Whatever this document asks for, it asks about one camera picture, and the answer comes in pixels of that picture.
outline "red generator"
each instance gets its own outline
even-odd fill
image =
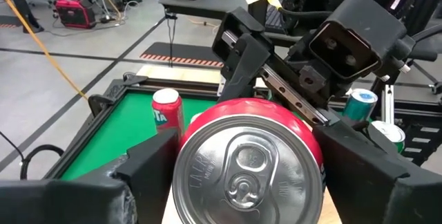
[[[87,1],[56,0],[55,9],[65,27],[90,29],[97,25],[92,5]]]

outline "gray floor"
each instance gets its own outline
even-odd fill
[[[151,34],[129,50],[140,37],[151,29],[164,16],[163,7],[157,0],[143,0],[136,8],[128,11],[126,24],[107,30],[67,30],[53,28],[52,10],[46,6],[32,8],[35,16],[47,31],[38,37],[52,53],[59,53],[55,59],[80,88],[87,88],[88,94],[103,93],[111,80],[120,78],[124,72],[136,72],[143,64],[133,62],[156,41],[169,41],[168,29],[162,22]],[[0,2],[0,15],[13,15],[5,3]],[[193,21],[200,18],[191,17]],[[219,21],[205,19],[212,24]],[[214,38],[213,28],[192,24],[188,17],[180,16],[177,21],[175,43],[210,46]],[[45,56],[24,53],[23,50],[41,51],[30,35],[23,34],[21,28],[0,29],[0,130],[25,154],[41,144],[55,144],[66,148],[89,114],[87,103],[75,97],[59,73],[50,65]],[[284,55],[284,48],[278,53]],[[115,65],[117,58],[122,59]],[[433,77],[439,78],[442,60],[434,64],[420,62],[420,65]],[[435,102],[425,85],[431,83],[416,69],[402,75],[399,82],[408,86],[396,87],[396,96],[401,99]],[[357,84],[356,87],[369,88],[370,84]],[[0,179],[19,178],[19,159],[11,160],[12,147],[0,139]],[[43,152],[35,157],[30,165],[28,177],[39,179],[57,160],[51,152]],[[442,172],[442,151],[430,158],[425,167]]]

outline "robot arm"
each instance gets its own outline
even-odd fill
[[[442,176],[397,154],[368,123],[342,120],[328,101],[344,96],[357,78],[383,80],[406,72],[414,40],[373,0],[344,0],[320,28],[274,53],[261,26],[238,8],[213,43],[227,79],[220,101],[247,97],[261,77],[280,103],[313,127],[324,153],[327,186],[343,223],[438,223]]]

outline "red soda can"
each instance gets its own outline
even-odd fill
[[[184,130],[182,99],[175,89],[163,88],[156,91],[153,94],[152,110],[157,133],[168,128],[176,128],[179,135],[182,135]]]

